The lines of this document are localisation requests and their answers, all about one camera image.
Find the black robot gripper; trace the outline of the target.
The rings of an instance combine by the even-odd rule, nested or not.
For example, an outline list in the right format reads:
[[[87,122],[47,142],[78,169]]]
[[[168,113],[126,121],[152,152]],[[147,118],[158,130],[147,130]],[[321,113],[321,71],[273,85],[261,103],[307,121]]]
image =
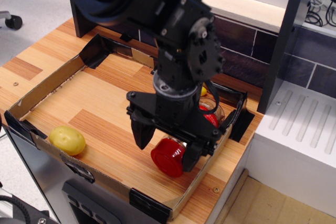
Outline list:
[[[220,130],[203,116],[218,108],[218,91],[210,80],[175,89],[158,73],[153,76],[153,86],[155,93],[127,93],[127,114],[136,145],[143,150],[155,130],[167,133],[187,144],[182,164],[184,172],[191,172],[202,156],[214,154],[221,137]],[[199,108],[202,86],[208,87],[216,102],[210,111]]]

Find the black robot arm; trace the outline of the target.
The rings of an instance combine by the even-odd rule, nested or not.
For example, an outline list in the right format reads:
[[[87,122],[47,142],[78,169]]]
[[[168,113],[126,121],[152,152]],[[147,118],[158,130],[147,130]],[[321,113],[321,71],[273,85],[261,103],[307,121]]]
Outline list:
[[[187,144],[183,171],[211,155],[219,130],[199,106],[202,85],[223,70],[214,15],[202,0],[72,0],[89,21],[104,27],[127,23],[156,41],[159,58],[154,94],[127,94],[135,142],[145,148],[161,130]]]

